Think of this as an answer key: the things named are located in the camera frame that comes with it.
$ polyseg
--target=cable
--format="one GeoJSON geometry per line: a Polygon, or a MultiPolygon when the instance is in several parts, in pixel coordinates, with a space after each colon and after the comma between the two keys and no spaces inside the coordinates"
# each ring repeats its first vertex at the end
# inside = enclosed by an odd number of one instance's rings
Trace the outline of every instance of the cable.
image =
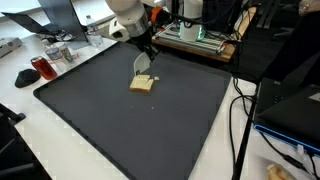
{"type": "Polygon", "coordinates": [[[231,141],[231,150],[232,150],[232,162],[233,162],[233,171],[235,170],[235,166],[236,166],[236,152],[235,152],[235,148],[234,148],[234,142],[233,142],[233,134],[232,134],[232,107],[234,102],[236,102],[238,99],[246,97],[248,99],[250,99],[249,97],[252,96],[238,96],[235,99],[233,99],[233,101],[230,104],[229,107],[229,135],[230,135],[230,141],[231,141]]]}
{"type": "Polygon", "coordinates": [[[252,121],[252,119],[249,117],[249,113],[246,110],[246,104],[245,104],[245,99],[253,102],[255,99],[255,96],[249,96],[249,95],[243,95],[242,91],[240,90],[238,86],[238,78],[234,77],[233,78],[233,85],[236,91],[239,93],[240,96],[236,97],[235,99],[232,100],[230,107],[229,107],[229,136],[230,136],[230,142],[231,142],[231,150],[232,150],[232,162],[233,162],[233,172],[235,171],[235,166],[236,166],[236,153],[235,153],[235,147],[234,147],[234,142],[233,142],[233,134],[232,134],[232,108],[233,104],[238,100],[242,99],[243,106],[244,106],[244,111],[246,115],[248,116],[249,120],[252,121]]]}
{"type": "Polygon", "coordinates": [[[309,154],[309,158],[310,158],[310,161],[311,161],[311,163],[312,163],[312,167],[313,167],[313,172],[314,172],[314,177],[317,179],[317,180],[320,180],[320,178],[319,178],[319,176],[318,176],[318,173],[317,173],[317,168],[316,168],[316,165],[315,165],[315,163],[314,163],[314,161],[313,161],[313,158],[312,158],[312,155],[311,154],[309,154]]]}
{"type": "Polygon", "coordinates": [[[263,139],[267,142],[267,144],[275,151],[277,152],[285,161],[287,161],[288,163],[290,163],[291,165],[293,165],[294,167],[298,168],[298,169],[301,169],[303,171],[305,171],[306,173],[308,173],[307,169],[305,168],[305,166],[297,161],[296,159],[294,159],[293,157],[287,155],[287,154],[284,154],[282,152],[280,152],[277,148],[275,148],[271,143],[270,141],[265,137],[264,134],[262,134],[260,132],[260,135],[263,137],[263,139]]]}
{"type": "Polygon", "coordinates": [[[285,154],[283,154],[282,152],[280,152],[277,148],[275,148],[271,143],[270,141],[266,138],[266,136],[262,133],[260,133],[261,136],[263,137],[263,139],[267,142],[267,144],[274,150],[276,151],[278,154],[280,154],[280,156],[285,156],[285,154]]]}

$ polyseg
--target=bread slice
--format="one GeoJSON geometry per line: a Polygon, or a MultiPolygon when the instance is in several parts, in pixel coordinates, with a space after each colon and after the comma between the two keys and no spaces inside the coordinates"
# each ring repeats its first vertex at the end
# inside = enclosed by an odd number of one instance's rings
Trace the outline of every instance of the bread slice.
{"type": "Polygon", "coordinates": [[[154,79],[150,79],[150,75],[135,76],[131,82],[131,91],[150,92],[154,79]]]}
{"type": "Polygon", "coordinates": [[[289,171],[279,164],[271,164],[267,167],[268,180],[296,180],[289,171]]]}

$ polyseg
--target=black tray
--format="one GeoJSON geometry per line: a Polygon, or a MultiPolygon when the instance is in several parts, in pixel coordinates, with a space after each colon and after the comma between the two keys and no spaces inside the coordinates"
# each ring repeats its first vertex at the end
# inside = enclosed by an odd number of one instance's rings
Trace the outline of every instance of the black tray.
{"type": "Polygon", "coordinates": [[[131,92],[140,53],[117,43],[34,95],[129,179],[188,179],[231,75],[160,53],[152,92],[131,92]]]}

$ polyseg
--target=white cable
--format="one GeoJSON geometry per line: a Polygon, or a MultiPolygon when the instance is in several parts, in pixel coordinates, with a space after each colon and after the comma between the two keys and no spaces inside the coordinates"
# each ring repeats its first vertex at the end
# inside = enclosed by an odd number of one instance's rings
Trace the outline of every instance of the white cable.
{"type": "Polygon", "coordinates": [[[304,160],[304,158],[303,158],[303,155],[304,155],[304,147],[303,147],[302,145],[298,144],[298,146],[297,146],[297,151],[298,151],[298,155],[299,155],[299,157],[300,157],[301,163],[302,163],[303,166],[307,169],[307,171],[308,171],[308,173],[311,175],[312,179],[315,179],[315,180],[316,180],[315,176],[313,175],[312,171],[308,168],[308,166],[306,165],[305,160],[304,160]]]}

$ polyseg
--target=white table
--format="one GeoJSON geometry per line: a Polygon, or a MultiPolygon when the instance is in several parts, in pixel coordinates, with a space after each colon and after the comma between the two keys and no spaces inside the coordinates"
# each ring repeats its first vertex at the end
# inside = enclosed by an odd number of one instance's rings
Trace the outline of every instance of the white table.
{"type": "MultiPolygon", "coordinates": [[[[82,136],[33,96],[33,90],[46,80],[41,78],[23,89],[13,86],[18,71],[31,67],[30,58],[42,53],[39,40],[28,37],[23,41],[23,47],[0,61],[0,83],[4,84],[1,87],[5,87],[0,89],[0,102],[14,112],[26,114],[27,118],[15,127],[48,174],[57,180],[127,179],[82,136]]],[[[103,49],[114,43],[105,39],[103,49]]],[[[77,52],[81,58],[75,61],[80,64],[100,51],[94,47],[79,49],[77,52]]],[[[244,94],[253,94],[256,89],[254,84],[246,81],[240,80],[239,84],[244,94]]],[[[229,85],[190,179],[231,179],[232,154],[227,119],[229,105],[236,96],[235,89],[229,85]]],[[[232,115],[235,148],[238,151],[247,121],[241,101],[235,103],[232,115]]]]}

